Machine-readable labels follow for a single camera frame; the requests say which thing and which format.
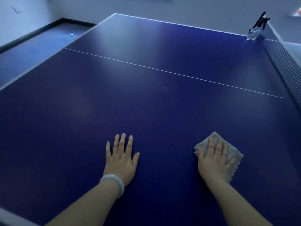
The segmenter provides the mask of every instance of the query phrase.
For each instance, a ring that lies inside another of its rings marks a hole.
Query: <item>light-colored bangle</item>
[[[120,198],[122,196],[122,194],[124,193],[124,184],[122,182],[122,180],[116,176],[116,175],[104,175],[99,182],[101,182],[102,180],[105,180],[105,179],[111,179],[111,180],[114,180],[115,182],[118,183],[119,187],[120,187],[120,193],[119,193],[119,196],[118,198]]]

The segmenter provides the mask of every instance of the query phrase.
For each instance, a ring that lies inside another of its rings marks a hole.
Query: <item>wall outlet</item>
[[[17,6],[13,5],[12,7],[13,7],[14,11],[16,12],[16,14],[21,13],[21,10]]]

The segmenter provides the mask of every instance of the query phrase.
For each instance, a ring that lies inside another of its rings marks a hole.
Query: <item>net mesh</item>
[[[301,64],[286,45],[270,22],[261,32],[264,48],[277,68],[282,81],[293,98],[298,110],[301,111]]]

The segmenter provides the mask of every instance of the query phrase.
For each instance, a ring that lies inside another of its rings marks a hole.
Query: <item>gray cloth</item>
[[[208,136],[205,140],[203,140],[202,142],[198,143],[194,149],[195,149],[195,155],[197,156],[197,149],[198,147],[202,148],[202,150],[204,151],[204,156],[207,153],[207,148],[208,148],[208,140],[209,138],[212,137],[213,138],[213,144],[214,146],[216,146],[216,143],[218,141],[218,139],[222,139],[222,137],[217,134],[216,132],[213,132],[210,136]],[[237,150],[237,148],[233,147],[231,144],[229,144],[227,141],[225,141],[223,139],[223,143],[227,144],[227,152],[228,152],[228,157],[226,159],[226,164],[235,156],[236,160],[233,164],[233,166],[228,170],[227,173],[227,182],[229,183],[231,181],[231,178],[233,177],[241,159],[243,158],[243,154],[239,152],[239,150]]]

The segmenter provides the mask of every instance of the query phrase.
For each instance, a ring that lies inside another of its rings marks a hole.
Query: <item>black baseboard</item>
[[[89,22],[83,22],[83,21],[79,21],[79,20],[71,20],[71,19],[66,19],[66,18],[61,18],[61,19],[58,19],[56,20],[55,22],[52,22],[50,24],[47,24],[45,25],[44,27],[41,27],[31,33],[28,33],[16,40],[13,40],[12,42],[9,42],[3,46],[0,47],[0,54],[21,44],[21,43],[24,43],[25,41],[51,29],[51,28],[54,28],[55,26],[58,26],[62,23],[71,23],[71,24],[76,24],[76,25],[81,25],[81,26],[86,26],[86,27],[94,27],[96,24],[93,24],[93,23],[89,23]]]

